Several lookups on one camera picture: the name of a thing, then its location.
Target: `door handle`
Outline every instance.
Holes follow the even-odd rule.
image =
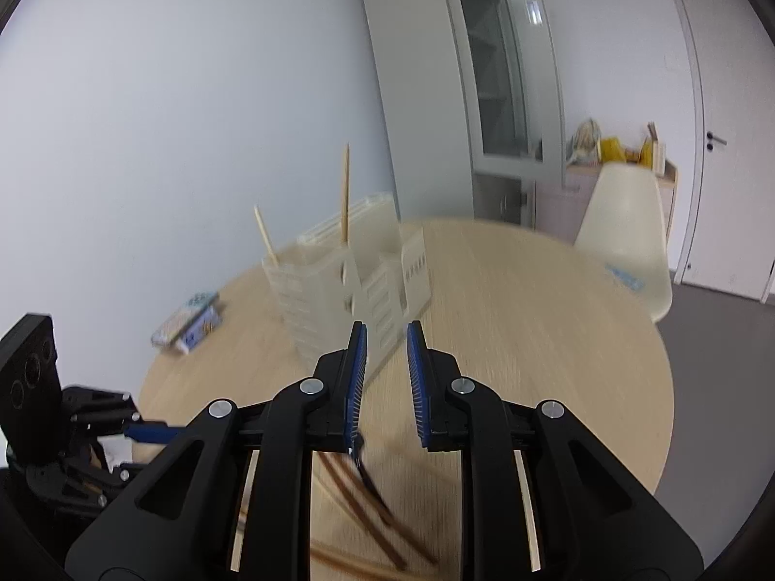
[[[726,139],[717,138],[713,135],[713,131],[708,131],[708,141],[718,141],[719,144],[726,146]]]

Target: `cabinet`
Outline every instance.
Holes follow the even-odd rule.
[[[660,188],[665,229],[669,237],[673,222],[678,171],[670,162],[665,164],[665,176],[656,181]],[[601,166],[566,168],[565,184],[536,184],[536,229],[566,242],[576,242],[581,221],[587,211],[592,191],[598,182]]]
[[[542,1],[363,3],[400,215],[532,225],[524,188],[561,185],[565,156]]]

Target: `wooden table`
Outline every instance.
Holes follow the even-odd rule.
[[[421,225],[433,290],[421,317],[429,347],[455,355],[464,375],[503,399],[561,400],[653,492],[672,433],[673,383],[660,335],[636,297],[603,265],[547,236],[482,221]],[[228,283],[221,298],[223,325],[191,355],[156,357],[139,398],[143,417],[184,425],[212,399],[264,401],[307,375],[260,266]],[[404,345],[368,386],[360,428],[386,502],[435,549],[440,575],[458,578],[459,459],[420,447]],[[311,535],[389,565],[319,489]],[[410,569],[429,570],[402,553]],[[312,577],[342,578],[316,563]]]

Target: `blue wrapper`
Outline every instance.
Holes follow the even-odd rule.
[[[156,347],[173,345],[177,339],[183,338],[194,321],[217,300],[218,292],[197,292],[161,324],[161,327],[151,336],[151,344]]]
[[[635,277],[634,275],[630,275],[626,271],[617,269],[615,266],[606,264],[605,267],[606,269],[611,271],[611,273],[616,275],[619,278],[619,281],[623,283],[626,287],[628,287],[631,291],[638,292],[645,285],[642,279],[638,279],[637,277]]]
[[[175,346],[184,354],[202,342],[205,336],[221,324],[221,317],[214,306],[209,306],[177,339]]]

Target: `white chair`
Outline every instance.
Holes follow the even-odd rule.
[[[635,294],[654,323],[667,314],[673,289],[662,200],[653,172],[624,163],[603,166],[575,246],[639,279],[643,286]]]

